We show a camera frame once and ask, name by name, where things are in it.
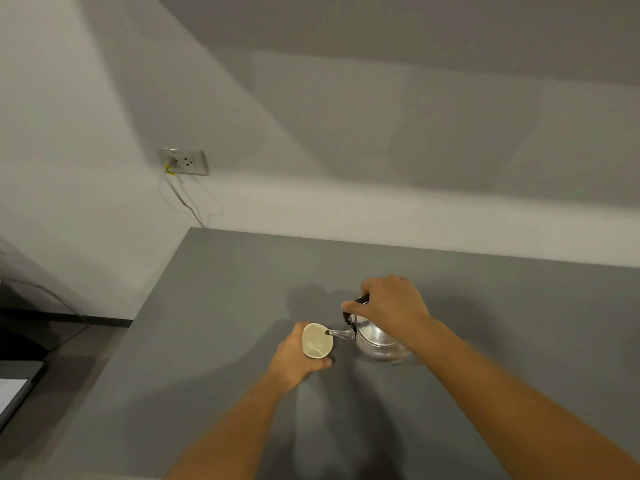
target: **white cable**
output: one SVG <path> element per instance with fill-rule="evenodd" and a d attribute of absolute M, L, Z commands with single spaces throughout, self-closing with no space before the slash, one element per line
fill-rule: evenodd
<path fill-rule="evenodd" d="M 187 209 L 189 209 L 191 211 L 191 213 L 193 214 L 193 217 L 198 221 L 198 224 L 200 224 L 204 229 L 206 229 L 207 227 L 198 218 L 198 216 L 196 215 L 194 209 L 192 209 L 187 204 L 187 202 L 184 201 L 184 199 L 180 196 L 180 193 L 178 193 L 178 190 L 176 190 L 175 187 L 173 186 L 173 184 L 171 183 L 171 179 L 169 178 L 168 170 L 166 168 L 164 169 L 164 179 L 166 180 L 166 183 L 168 183 L 169 186 L 171 187 L 171 190 L 173 190 L 173 193 L 175 194 L 175 196 L 178 197 L 178 200 L 180 201 L 180 203 L 183 204 L 183 206 L 185 206 Z"/>
<path fill-rule="evenodd" d="M 84 327 L 82 327 L 80 330 L 78 330 L 77 332 L 75 332 L 73 335 L 71 335 L 71 337 L 69 337 L 68 339 L 60 342 L 57 346 L 53 347 L 52 349 L 49 350 L 49 353 L 53 352 L 54 350 L 58 350 L 60 347 L 62 347 L 65 344 L 68 344 L 69 341 L 71 341 L 71 339 L 75 339 L 78 335 L 80 335 L 82 332 L 84 332 L 86 329 L 88 329 L 89 327 L 91 327 L 91 323 L 89 323 L 89 318 L 87 318 L 85 315 L 83 315 L 82 313 L 78 312 L 73 306 L 69 305 L 65 300 L 63 300 L 62 298 L 60 298 L 57 294 L 53 293 L 53 291 L 49 290 L 48 288 L 42 286 L 42 285 L 37 285 L 36 283 L 32 283 L 32 282 L 28 282 L 28 281 L 23 281 L 23 280 L 15 280 L 13 278 L 0 278 L 0 282 L 6 281 L 7 283 L 16 283 L 18 285 L 27 285 L 27 286 L 33 286 L 34 288 L 37 288 L 41 291 L 44 291 L 44 293 L 48 294 L 50 297 L 55 298 L 58 302 L 60 302 L 60 304 L 62 304 L 62 306 L 66 307 L 66 309 L 68 309 L 71 313 L 73 313 L 74 315 L 79 316 L 80 318 L 82 318 L 83 322 L 84 322 Z"/>

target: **hand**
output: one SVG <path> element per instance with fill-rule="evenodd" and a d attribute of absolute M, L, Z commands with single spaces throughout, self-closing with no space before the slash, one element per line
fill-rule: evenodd
<path fill-rule="evenodd" d="M 309 372 L 327 369 L 333 363 L 329 357 L 313 359 L 302 352 L 302 331 L 309 323 L 296 323 L 289 336 L 278 346 L 267 369 L 267 376 L 283 387 L 283 393 L 300 384 Z"/>
<path fill-rule="evenodd" d="M 406 278 L 390 274 L 362 282 L 362 293 L 369 293 L 365 305 L 345 301 L 342 310 L 375 323 L 380 329 L 411 346 L 411 339 L 425 324 L 436 322 L 429 315 L 418 290 Z"/>

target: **gray countertop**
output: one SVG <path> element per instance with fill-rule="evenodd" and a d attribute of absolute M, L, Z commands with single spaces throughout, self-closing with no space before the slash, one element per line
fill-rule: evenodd
<path fill-rule="evenodd" d="M 640 460 L 640 270 L 192 228 L 54 455 L 161 477 L 265 370 L 295 321 L 343 326 L 368 276 L 403 274 L 462 338 Z M 260 477 L 504 478 L 422 366 L 331 369 L 286 396 Z"/>

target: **kettle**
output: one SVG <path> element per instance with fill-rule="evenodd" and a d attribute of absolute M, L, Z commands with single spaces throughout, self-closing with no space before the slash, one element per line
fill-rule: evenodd
<path fill-rule="evenodd" d="M 369 302 L 367 293 L 355 301 L 363 305 Z M 359 315 L 343 312 L 344 321 L 349 325 L 348 330 L 327 330 L 327 335 L 339 339 L 355 342 L 368 357 L 388 363 L 405 363 L 415 361 L 415 355 L 400 341 L 380 330 L 372 321 Z"/>

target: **electrical outlet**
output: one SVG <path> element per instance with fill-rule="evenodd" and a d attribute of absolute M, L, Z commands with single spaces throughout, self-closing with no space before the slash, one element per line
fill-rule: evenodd
<path fill-rule="evenodd" d="M 207 159 L 202 150 L 176 150 L 174 148 L 158 148 L 156 150 L 160 165 L 169 163 L 174 173 L 188 175 L 208 175 Z"/>

